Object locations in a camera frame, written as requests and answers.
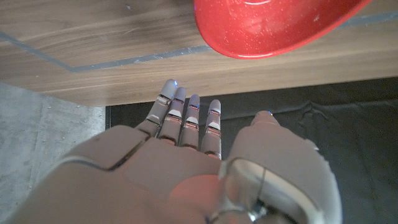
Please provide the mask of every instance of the robotic hand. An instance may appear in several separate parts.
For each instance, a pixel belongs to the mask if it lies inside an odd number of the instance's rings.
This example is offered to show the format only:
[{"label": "robotic hand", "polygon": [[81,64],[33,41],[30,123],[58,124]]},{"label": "robotic hand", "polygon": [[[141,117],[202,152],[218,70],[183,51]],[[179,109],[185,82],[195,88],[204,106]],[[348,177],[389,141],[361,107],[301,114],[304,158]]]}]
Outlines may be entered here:
[{"label": "robotic hand", "polygon": [[168,80],[146,120],[66,154],[9,223],[341,223],[335,177],[317,147],[258,112],[221,161],[221,105],[198,148],[199,96]]}]

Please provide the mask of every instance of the red bowl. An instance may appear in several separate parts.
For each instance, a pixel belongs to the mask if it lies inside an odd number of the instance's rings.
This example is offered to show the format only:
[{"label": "red bowl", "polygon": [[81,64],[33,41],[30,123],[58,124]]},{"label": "red bowl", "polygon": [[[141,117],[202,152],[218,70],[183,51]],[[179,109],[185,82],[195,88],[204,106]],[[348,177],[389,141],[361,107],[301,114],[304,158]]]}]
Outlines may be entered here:
[{"label": "red bowl", "polygon": [[371,0],[194,0],[206,43],[240,59],[301,47],[342,24]]}]

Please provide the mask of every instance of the black cloth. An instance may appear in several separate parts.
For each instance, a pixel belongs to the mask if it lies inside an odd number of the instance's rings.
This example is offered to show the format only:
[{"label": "black cloth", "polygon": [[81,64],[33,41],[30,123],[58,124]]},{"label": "black cloth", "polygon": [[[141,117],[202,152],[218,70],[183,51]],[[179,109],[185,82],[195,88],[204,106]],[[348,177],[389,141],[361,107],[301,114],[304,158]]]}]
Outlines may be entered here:
[{"label": "black cloth", "polygon": [[[398,223],[398,78],[201,98],[221,101],[223,158],[260,110],[310,139],[336,175],[344,223]],[[152,103],[107,107],[107,125],[138,125]]]}]

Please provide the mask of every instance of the gray line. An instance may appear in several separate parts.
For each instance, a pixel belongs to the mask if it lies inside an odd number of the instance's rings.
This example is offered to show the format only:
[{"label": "gray line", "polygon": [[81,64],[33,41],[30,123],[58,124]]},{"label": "gray line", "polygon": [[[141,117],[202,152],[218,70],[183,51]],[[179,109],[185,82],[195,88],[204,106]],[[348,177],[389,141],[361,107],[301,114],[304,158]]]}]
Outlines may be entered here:
[{"label": "gray line", "polygon": [[31,46],[29,46],[27,44],[24,44],[21,41],[19,41],[19,40],[13,38],[13,37],[1,32],[1,31],[0,31],[0,39],[9,41],[10,43],[14,44],[15,46],[20,47],[20,48],[22,48],[22,49],[24,49],[24,50],[26,50],[26,51],[38,56],[38,57],[41,57],[44,60],[52,62],[52,63],[54,63],[56,65],[59,65],[62,68],[68,70],[69,72],[73,71],[73,68],[71,66],[69,66],[69,65],[67,65],[67,64],[65,64],[65,63],[63,63],[63,62],[61,62],[61,61],[59,61],[59,60],[57,60],[57,59],[55,59],[55,58],[53,58],[51,56],[39,51],[39,50],[36,50],[36,49],[32,48]]},{"label": "gray line", "polygon": [[[336,29],[342,29],[342,28],[359,26],[359,25],[366,25],[366,24],[374,24],[374,23],[378,23],[378,22],[388,22],[388,21],[394,21],[394,20],[398,20],[398,11],[386,12],[386,13],[370,15],[370,16],[352,17],[351,19],[348,19],[346,22],[344,22],[342,25],[340,25]],[[196,47],[187,47],[187,48],[183,48],[183,49],[172,50],[172,51],[164,52],[164,53],[115,60],[112,62],[103,62],[103,63],[96,63],[96,64],[92,64],[92,65],[71,67],[71,66],[39,51],[39,50],[32,48],[31,46],[29,46],[27,44],[24,44],[24,43],[18,41],[17,39],[1,32],[1,31],[0,31],[0,38],[11,42],[12,44],[14,44],[17,47],[23,48],[24,50],[26,50],[36,56],[39,56],[44,60],[52,62],[56,65],[59,65],[62,68],[68,70],[69,72],[86,72],[86,71],[98,70],[98,69],[102,69],[102,68],[111,68],[111,67],[130,65],[130,64],[135,64],[135,63],[149,62],[152,60],[160,60],[160,59],[165,59],[165,58],[178,57],[178,56],[182,56],[182,55],[196,54],[196,53],[207,52],[209,50],[212,50],[211,47],[209,47],[208,45],[200,45],[200,46],[196,46]]]},{"label": "gray line", "polygon": [[359,26],[359,25],[367,25],[367,24],[373,24],[373,23],[378,23],[378,22],[388,22],[388,21],[394,21],[394,20],[398,20],[398,11],[380,13],[380,14],[370,15],[370,16],[352,17],[351,19],[348,19],[347,21],[345,21],[342,25],[340,25],[336,29],[342,29],[342,28]]},{"label": "gray line", "polygon": [[172,50],[169,52],[164,52],[164,53],[159,53],[159,54],[152,54],[152,55],[145,55],[145,56],[138,56],[138,57],[132,57],[132,58],[127,58],[127,59],[115,60],[113,62],[103,62],[103,63],[97,63],[97,64],[92,64],[92,65],[84,65],[84,66],[74,67],[72,69],[74,72],[85,72],[85,71],[97,70],[97,69],[102,69],[102,68],[111,68],[111,67],[116,67],[116,66],[130,65],[130,64],[134,64],[134,63],[148,62],[151,60],[159,60],[159,59],[177,57],[177,56],[181,56],[181,55],[196,54],[196,53],[200,53],[200,52],[206,52],[209,50],[212,50],[212,49],[208,45],[201,45],[201,46],[196,46],[196,47],[187,47],[187,48],[183,48],[183,49]]}]

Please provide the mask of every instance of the wooden table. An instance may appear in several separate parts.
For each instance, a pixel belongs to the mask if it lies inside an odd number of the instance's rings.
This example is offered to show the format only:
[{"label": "wooden table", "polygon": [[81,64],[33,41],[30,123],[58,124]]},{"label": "wooden table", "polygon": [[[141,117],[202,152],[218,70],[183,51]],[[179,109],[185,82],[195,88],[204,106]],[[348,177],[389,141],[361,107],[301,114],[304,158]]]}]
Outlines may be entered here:
[{"label": "wooden table", "polygon": [[90,106],[398,76],[398,2],[374,0],[292,52],[237,60],[207,47],[192,1],[0,1],[0,81]]}]

